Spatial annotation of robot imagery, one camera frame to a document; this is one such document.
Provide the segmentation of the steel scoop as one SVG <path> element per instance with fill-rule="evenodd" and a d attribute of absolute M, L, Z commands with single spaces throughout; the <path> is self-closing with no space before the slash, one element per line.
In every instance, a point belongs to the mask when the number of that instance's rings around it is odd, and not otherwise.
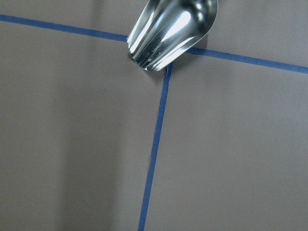
<path fill-rule="evenodd" d="M 160 71 L 208 34 L 217 13 L 217 0 L 150 0 L 127 37 L 129 54 Z"/>

